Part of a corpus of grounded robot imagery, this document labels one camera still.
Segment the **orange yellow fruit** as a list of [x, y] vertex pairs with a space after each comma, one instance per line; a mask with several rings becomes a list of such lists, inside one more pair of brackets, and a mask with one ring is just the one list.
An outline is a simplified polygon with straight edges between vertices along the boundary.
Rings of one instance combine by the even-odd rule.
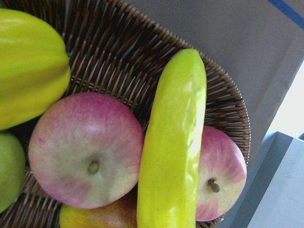
[[135, 228], [137, 194], [132, 191], [119, 200], [95, 209], [63, 205], [59, 214], [61, 228]]

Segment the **pale yellow-green banana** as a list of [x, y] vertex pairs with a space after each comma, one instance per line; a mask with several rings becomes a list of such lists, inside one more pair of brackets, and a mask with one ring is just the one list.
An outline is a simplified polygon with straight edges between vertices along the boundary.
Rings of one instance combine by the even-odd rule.
[[161, 74], [144, 139], [137, 198], [140, 228], [196, 226], [206, 92], [198, 51], [180, 51]]

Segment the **yellow fruit in basket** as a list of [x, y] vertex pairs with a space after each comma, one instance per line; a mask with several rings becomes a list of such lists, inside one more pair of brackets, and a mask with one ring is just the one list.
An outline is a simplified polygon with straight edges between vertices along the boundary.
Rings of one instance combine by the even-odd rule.
[[28, 13], [0, 10], [0, 128], [44, 113], [66, 91], [71, 77], [62, 37]]

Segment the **green fruit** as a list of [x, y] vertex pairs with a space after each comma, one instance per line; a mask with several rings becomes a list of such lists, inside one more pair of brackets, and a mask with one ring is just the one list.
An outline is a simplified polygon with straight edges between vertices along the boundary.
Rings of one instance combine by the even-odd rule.
[[22, 144], [10, 132], [0, 133], [0, 211], [5, 211], [19, 196], [25, 176]]

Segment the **pink apple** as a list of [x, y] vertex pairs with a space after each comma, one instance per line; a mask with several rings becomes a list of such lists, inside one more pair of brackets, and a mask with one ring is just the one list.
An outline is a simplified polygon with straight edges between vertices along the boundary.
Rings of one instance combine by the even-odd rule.
[[238, 200], [247, 180], [241, 150], [222, 131], [205, 126], [199, 161], [197, 221], [214, 220]]
[[54, 199], [98, 208], [136, 185], [143, 140], [140, 123], [124, 104], [108, 95], [78, 93], [39, 119], [29, 141], [29, 164]]

